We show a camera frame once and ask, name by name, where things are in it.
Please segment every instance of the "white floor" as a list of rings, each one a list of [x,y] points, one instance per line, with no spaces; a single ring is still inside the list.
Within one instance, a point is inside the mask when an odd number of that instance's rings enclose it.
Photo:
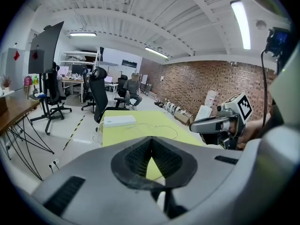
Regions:
[[[109,100],[108,106],[115,106],[115,104],[113,103],[112,93],[108,92],[107,96]],[[166,110],[156,106],[154,104],[154,99],[147,97],[145,95],[142,95],[142,97],[143,100],[138,105],[137,107],[138,110],[144,110],[144,111],[159,110],[165,113],[166,116],[172,119],[183,129],[190,132],[188,126],[181,124]],[[45,179],[52,174],[52,171],[49,168],[49,164],[53,160],[58,159],[59,160],[58,167],[61,168],[65,164],[69,163],[70,161],[78,157],[79,155],[87,151],[101,147],[100,141],[102,140],[102,138],[101,136],[98,137],[97,132],[95,131],[95,128],[98,126],[98,124],[94,121],[93,118],[94,114],[92,114],[91,112],[92,108],[87,107],[84,109],[84,111],[81,111],[82,106],[83,104],[80,103],[80,100],[77,96],[71,95],[67,97],[65,102],[65,107],[72,108],[72,112],[65,110],[63,111],[65,116],[64,120],[59,119],[59,120],[53,120],[53,122],[51,122],[51,125],[49,127],[50,136],[47,136],[45,134],[45,126],[47,123],[46,120],[39,120],[33,122],[33,126],[37,130],[40,137],[49,146],[49,148],[51,148],[55,153],[52,154],[50,152],[36,148],[31,144],[28,144],[28,149],[30,150],[32,160],[34,161],[35,166],[42,179]],[[42,110],[40,107],[38,107],[36,110],[32,111],[28,115],[28,117],[34,118],[40,116],[41,114],[42,114]],[[68,143],[66,149],[63,150],[71,134],[73,133],[74,129],[76,128],[77,124],[82,118],[83,120],[81,124],[78,126],[74,135],[72,136],[71,141]],[[28,121],[25,121],[25,131],[30,136],[32,136],[35,140],[40,142],[38,136],[35,134]],[[195,138],[199,140],[201,139],[199,134],[195,134],[192,132],[190,133]],[[30,157],[27,152],[25,141],[22,142],[20,139],[17,139],[17,143],[21,148],[26,159],[30,161]],[[215,145],[207,145],[207,146],[220,148],[220,146],[215,146]],[[3,149],[1,149],[1,158],[2,161],[4,161],[5,168],[7,169],[7,172],[11,177],[12,182],[31,194],[41,181],[37,179],[32,174],[32,172],[24,165],[24,163],[18,157],[18,155],[16,154],[13,148],[10,148],[9,155],[11,157],[11,160],[7,158],[7,156],[3,153]]]

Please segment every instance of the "power strip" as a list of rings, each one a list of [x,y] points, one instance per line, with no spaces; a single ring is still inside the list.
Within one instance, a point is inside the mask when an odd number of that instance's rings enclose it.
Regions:
[[[114,116],[114,117],[104,117],[103,126],[105,128],[118,127],[124,125],[135,124],[135,118],[132,115],[127,116]]]

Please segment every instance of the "white ceiling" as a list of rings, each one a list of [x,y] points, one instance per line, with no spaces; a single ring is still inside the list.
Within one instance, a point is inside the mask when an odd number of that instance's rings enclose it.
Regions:
[[[28,5],[35,11],[46,7],[52,23],[65,21],[66,35],[82,30],[96,32],[97,38],[71,39],[81,49],[104,46],[144,57],[149,54],[146,46],[161,47],[169,56],[168,63],[185,58],[199,60],[209,54],[259,57],[268,28],[289,28],[286,19],[253,0],[243,0],[251,36],[251,51],[245,51],[230,6],[233,0],[128,0],[126,5],[125,1],[29,0]],[[265,21],[267,28],[258,30],[257,20]]]

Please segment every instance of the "ceiling light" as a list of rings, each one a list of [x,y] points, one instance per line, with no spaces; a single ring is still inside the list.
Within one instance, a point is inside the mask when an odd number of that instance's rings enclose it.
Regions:
[[[151,48],[145,47],[145,49],[146,49],[147,51],[149,51],[149,52],[152,52],[152,53],[155,53],[155,54],[157,54],[157,55],[159,55],[159,56],[162,56],[163,58],[168,58],[166,55],[163,55],[162,53],[157,52],[157,51],[155,51],[155,50],[153,50],[153,49],[151,49]]]
[[[244,49],[251,49],[249,25],[244,5],[240,0],[232,1],[230,4],[239,23]]]
[[[95,32],[71,32],[70,36],[89,36],[89,37],[95,37],[97,36]]]

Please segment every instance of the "floor marking tape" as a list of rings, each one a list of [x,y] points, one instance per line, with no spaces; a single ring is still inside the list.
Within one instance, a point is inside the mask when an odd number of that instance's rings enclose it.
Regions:
[[[66,143],[66,145],[65,145],[65,147],[64,147],[63,150],[65,150],[65,148],[67,147],[68,143],[71,141],[71,139],[72,139],[74,133],[76,132],[76,130],[78,129],[79,125],[80,125],[81,122],[83,121],[84,117],[85,117],[85,115],[82,117],[82,119],[81,119],[81,120],[79,121],[79,123],[77,124],[75,130],[73,131],[72,135],[70,136],[70,138],[69,138],[69,140],[67,141],[67,143]]]

